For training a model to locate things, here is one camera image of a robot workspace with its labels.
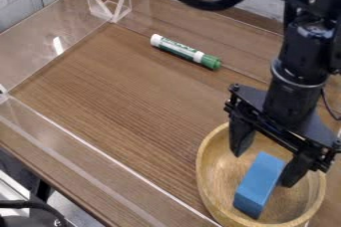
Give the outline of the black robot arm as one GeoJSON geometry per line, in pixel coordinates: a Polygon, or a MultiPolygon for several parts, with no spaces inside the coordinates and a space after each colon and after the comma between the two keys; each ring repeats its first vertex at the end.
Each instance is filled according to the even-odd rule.
{"type": "MultiPolygon", "coordinates": [[[[244,0],[178,1],[221,11],[244,0]]],[[[284,1],[284,43],[271,65],[269,89],[233,84],[225,111],[235,155],[245,153],[259,132],[292,151],[280,177],[291,187],[310,171],[328,171],[341,153],[341,140],[318,112],[328,79],[341,75],[341,0],[284,1]]]]}

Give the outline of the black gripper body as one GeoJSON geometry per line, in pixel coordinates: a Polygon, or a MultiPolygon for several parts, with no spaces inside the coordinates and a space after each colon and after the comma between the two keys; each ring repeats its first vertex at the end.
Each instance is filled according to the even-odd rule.
{"type": "Polygon", "coordinates": [[[328,171],[341,142],[318,113],[318,103],[324,97],[330,69],[306,62],[275,60],[271,65],[272,80],[263,91],[247,85],[233,84],[225,111],[237,114],[292,153],[314,155],[310,171],[328,171]]]}

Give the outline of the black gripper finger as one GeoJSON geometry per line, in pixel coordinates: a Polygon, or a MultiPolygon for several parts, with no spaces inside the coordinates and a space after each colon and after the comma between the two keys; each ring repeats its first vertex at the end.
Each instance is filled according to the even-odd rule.
{"type": "Polygon", "coordinates": [[[241,157],[247,152],[252,146],[255,136],[256,129],[253,124],[233,113],[229,124],[229,147],[236,157],[241,157]]]}
{"type": "Polygon", "coordinates": [[[284,168],[280,178],[281,185],[288,188],[294,187],[314,165],[315,158],[311,153],[302,152],[298,154],[284,168]]]}

